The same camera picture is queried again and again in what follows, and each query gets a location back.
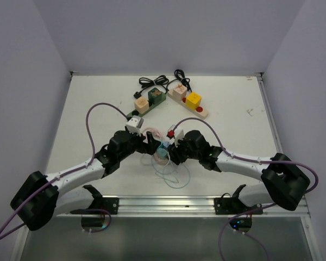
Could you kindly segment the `teal dual usb charger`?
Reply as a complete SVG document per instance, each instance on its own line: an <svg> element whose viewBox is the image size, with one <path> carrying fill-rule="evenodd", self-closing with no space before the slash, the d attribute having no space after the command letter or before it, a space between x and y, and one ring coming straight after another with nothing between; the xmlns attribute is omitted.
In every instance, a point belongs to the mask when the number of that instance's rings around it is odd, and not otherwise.
<svg viewBox="0 0 326 261"><path fill-rule="evenodd" d="M165 147L159 147L156 154L160 159L168 159L168 150Z"/></svg>

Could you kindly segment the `light blue charger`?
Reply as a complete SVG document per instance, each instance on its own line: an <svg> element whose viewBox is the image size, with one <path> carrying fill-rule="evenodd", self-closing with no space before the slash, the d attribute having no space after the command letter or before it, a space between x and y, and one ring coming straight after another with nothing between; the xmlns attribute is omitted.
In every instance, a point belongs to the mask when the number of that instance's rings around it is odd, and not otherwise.
<svg viewBox="0 0 326 261"><path fill-rule="evenodd" d="M163 148L168 148L170 145L171 145L171 143L168 142L168 141L164 141L164 142L162 143L162 147L163 147Z"/></svg>

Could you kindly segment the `pink round socket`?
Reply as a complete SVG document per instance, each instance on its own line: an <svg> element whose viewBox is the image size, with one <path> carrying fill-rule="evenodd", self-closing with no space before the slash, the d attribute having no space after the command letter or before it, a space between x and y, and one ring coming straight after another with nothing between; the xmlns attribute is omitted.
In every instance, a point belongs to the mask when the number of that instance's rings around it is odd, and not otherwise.
<svg viewBox="0 0 326 261"><path fill-rule="evenodd" d="M153 159L156 163L159 165L165 166L170 163L168 153L154 153L153 154Z"/></svg>

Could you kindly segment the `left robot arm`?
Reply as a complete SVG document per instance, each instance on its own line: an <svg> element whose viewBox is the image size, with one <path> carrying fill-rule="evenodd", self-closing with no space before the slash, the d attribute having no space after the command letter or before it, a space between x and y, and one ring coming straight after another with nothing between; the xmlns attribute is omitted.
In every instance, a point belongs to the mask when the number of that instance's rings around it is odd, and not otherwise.
<svg viewBox="0 0 326 261"><path fill-rule="evenodd" d="M48 175L40 171L30 174L10 206L31 231L38 230L57 213L57 203L66 193L112 174L135 152L153 155L160 145L151 132L144 136L119 130L85 163Z"/></svg>

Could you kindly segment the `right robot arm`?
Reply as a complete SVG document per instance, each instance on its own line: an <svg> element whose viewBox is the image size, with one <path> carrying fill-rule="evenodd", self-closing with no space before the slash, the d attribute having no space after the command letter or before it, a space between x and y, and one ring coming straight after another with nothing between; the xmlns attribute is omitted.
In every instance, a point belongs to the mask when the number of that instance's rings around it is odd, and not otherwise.
<svg viewBox="0 0 326 261"><path fill-rule="evenodd" d="M280 164L281 160L287 160L284 154L243 161L227 155L221 147L211 146L198 130L187 133L170 130L167 136L174 140L168 151L171 161L177 165L194 159L210 171L231 172L259 180L256 185L240 185L229 198L218 198L217 203L227 214L241 214L272 203L294 211L310 185L309 178L298 167L291 163Z"/></svg>

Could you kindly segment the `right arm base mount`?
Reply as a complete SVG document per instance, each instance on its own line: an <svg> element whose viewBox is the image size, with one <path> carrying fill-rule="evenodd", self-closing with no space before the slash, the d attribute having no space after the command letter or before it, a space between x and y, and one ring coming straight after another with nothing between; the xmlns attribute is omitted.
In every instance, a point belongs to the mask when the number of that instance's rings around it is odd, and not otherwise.
<svg viewBox="0 0 326 261"><path fill-rule="evenodd" d="M258 210L261 205L246 206L239 200L239 194L246 185L240 185L231 195L224 193L220 197L214 198L214 209L216 215L237 215L243 212L251 211L251 214L261 215L263 210Z"/></svg>

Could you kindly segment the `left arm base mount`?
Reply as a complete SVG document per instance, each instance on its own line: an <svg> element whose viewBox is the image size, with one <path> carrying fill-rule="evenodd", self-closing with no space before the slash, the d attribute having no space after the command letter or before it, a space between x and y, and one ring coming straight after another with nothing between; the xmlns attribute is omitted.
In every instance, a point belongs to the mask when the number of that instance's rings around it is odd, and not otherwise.
<svg viewBox="0 0 326 261"><path fill-rule="evenodd" d="M77 208L71 211L71 214L93 214L96 209L106 210L111 215L118 214L119 198L118 197L104 197L92 185L84 185L83 191L91 195L92 201L87 208Z"/></svg>

